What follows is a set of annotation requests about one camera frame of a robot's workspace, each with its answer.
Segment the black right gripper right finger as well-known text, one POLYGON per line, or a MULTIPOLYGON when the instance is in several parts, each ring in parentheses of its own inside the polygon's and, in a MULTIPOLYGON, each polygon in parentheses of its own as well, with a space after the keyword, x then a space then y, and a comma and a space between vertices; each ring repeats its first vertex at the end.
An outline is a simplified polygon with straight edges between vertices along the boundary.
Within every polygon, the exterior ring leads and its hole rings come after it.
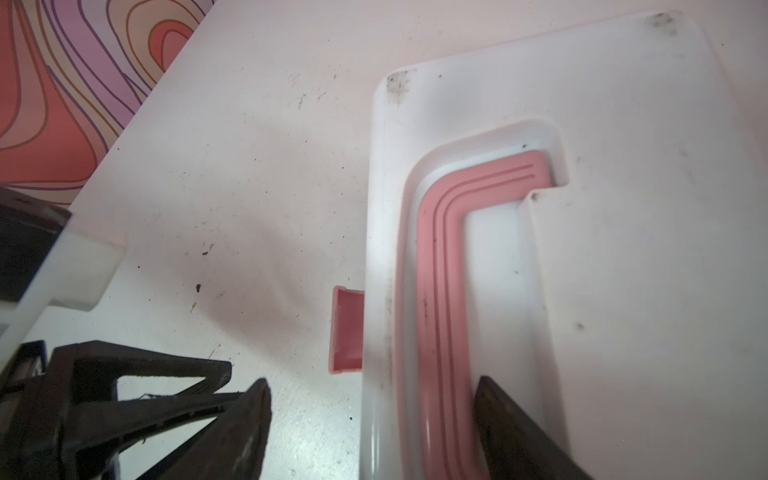
POLYGON ((489 376, 479 380, 473 411, 492 479, 591 478, 489 376))

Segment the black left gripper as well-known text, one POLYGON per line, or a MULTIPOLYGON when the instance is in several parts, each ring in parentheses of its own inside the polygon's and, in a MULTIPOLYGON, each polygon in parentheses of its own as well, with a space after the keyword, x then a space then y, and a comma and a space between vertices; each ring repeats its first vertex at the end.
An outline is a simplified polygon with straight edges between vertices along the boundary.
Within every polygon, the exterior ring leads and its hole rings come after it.
MULTIPOLYGON (((102 298, 126 246, 123 234, 69 210, 1 190, 1 476, 18 478, 13 422, 28 380, 45 372, 44 342, 27 334, 50 306, 88 312, 102 298)), ((239 399, 224 393, 228 361, 182 357, 103 341, 56 348, 35 403, 38 479, 117 479, 130 447, 215 418, 239 399), (174 393, 121 397, 124 377, 189 379, 174 393)))

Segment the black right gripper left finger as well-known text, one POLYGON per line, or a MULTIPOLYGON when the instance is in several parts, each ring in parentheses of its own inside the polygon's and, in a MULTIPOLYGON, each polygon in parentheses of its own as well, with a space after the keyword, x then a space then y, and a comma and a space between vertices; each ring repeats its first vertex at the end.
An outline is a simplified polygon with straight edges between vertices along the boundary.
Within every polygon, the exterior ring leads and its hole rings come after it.
POLYGON ((216 420, 141 475, 143 479, 258 479, 272 420, 271 390, 258 379, 216 420))

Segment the white and blue tool box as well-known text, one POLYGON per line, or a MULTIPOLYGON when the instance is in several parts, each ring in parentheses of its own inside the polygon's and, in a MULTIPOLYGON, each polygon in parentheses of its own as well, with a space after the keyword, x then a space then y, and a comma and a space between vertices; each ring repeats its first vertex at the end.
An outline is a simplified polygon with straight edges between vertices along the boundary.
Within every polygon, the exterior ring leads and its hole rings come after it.
POLYGON ((767 156, 675 10, 391 72, 373 97, 363 479, 484 479, 489 376, 594 479, 767 475, 767 156))

